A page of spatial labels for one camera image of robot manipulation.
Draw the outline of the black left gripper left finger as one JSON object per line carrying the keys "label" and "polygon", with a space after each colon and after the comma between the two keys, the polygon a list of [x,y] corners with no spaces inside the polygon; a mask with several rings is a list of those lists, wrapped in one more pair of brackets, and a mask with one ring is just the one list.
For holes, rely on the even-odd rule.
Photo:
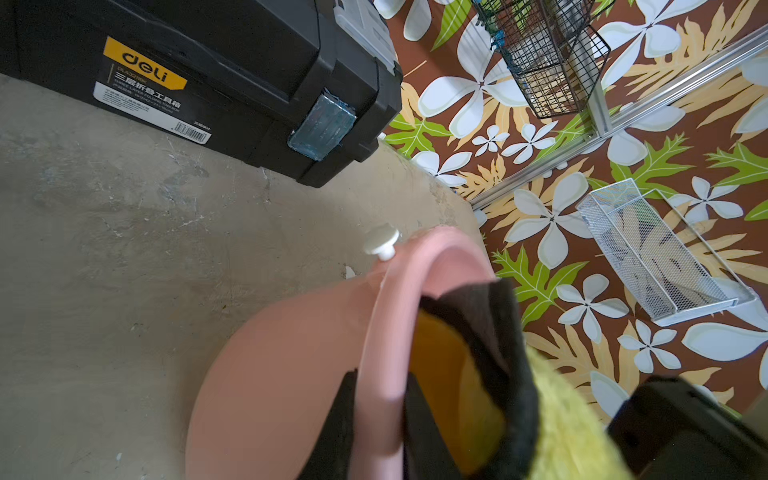
{"label": "black left gripper left finger", "polygon": [[346,480],[354,440],[354,406],[358,372],[347,372],[298,480]]}

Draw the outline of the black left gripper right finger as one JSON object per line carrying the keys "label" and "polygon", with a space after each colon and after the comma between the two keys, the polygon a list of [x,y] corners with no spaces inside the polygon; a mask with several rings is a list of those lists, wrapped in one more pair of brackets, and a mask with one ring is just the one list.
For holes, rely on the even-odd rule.
{"label": "black left gripper right finger", "polygon": [[404,479],[461,479],[416,377],[409,373],[404,397]]}

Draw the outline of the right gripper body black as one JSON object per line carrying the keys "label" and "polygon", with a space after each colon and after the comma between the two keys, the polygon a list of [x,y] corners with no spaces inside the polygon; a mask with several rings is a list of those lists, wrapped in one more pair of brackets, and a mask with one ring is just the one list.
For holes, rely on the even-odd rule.
{"label": "right gripper body black", "polygon": [[767,394],[738,417],[681,377],[652,376],[607,428],[637,479],[765,479]]}

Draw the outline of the pink plastic bucket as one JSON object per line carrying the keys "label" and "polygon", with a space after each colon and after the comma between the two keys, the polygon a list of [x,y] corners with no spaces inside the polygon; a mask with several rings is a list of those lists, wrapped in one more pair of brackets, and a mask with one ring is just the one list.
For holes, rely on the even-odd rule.
{"label": "pink plastic bucket", "polygon": [[404,397],[422,296],[487,283],[484,249],[437,226],[364,275],[273,304],[228,341],[194,404],[189,479],[297,479],[344,375],[358,372],[347,479],[404,478]]}

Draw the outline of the yellow microfiber cloth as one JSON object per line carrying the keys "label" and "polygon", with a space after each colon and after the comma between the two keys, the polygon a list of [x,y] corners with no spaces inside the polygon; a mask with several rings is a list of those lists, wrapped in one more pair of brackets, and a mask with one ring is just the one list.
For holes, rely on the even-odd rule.
{"label": "yellow microfiber cloth", "polygon": [[524,338],[510,279],[422,296],[409,359],[461,479],[629,479],[581,395]]}

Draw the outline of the black plastic toolbox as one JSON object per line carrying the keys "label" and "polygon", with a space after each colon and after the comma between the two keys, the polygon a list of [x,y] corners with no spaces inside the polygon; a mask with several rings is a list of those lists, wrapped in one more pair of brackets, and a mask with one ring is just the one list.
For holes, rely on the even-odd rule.
{"label": "black plastic toolbox", "polygon": [[369,1],[5,1],[1,70],[319,188],[369,158],[402,71]]}

